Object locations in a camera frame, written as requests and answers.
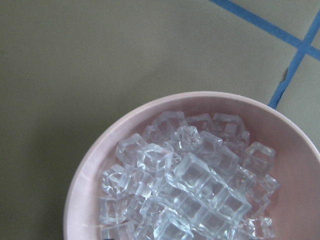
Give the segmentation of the pink bowl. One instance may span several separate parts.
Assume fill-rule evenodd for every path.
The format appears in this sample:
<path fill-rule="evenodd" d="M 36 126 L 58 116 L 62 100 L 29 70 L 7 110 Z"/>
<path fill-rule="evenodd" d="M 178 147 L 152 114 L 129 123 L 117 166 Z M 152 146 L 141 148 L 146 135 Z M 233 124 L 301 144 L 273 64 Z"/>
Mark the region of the pink bowl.
<path fill-rule="evenodd" d="M 98 240 L 98 196 L 102 170 L 116 163 L 118 141 L 141 133 L 161 112 L 186 115 L 239 115 L 251 139 L 276 149 L 271 175 L 281 186 L 271 197 L 267 213 L 278 240 L 317 240 L 320 237 L 320 154 L 291 120 L 256 100 L 225 92 L 196 91 L 148 102 L 111 125 L 88 150 L 71 182 L 64 208 L 66 240 Z"/>

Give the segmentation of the pile of clear ice cubes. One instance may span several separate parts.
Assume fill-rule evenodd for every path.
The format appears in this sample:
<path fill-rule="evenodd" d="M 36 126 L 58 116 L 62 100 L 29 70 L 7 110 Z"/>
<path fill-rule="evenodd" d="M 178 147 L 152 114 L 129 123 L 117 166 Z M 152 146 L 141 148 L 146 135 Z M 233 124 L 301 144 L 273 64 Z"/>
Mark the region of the pile of clear ice cubes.
<path fill-rule="evenodd" d="M 103 240 L 272 240 L 276 151 L 238 115 L 164 111 L 102 174 Z"/>

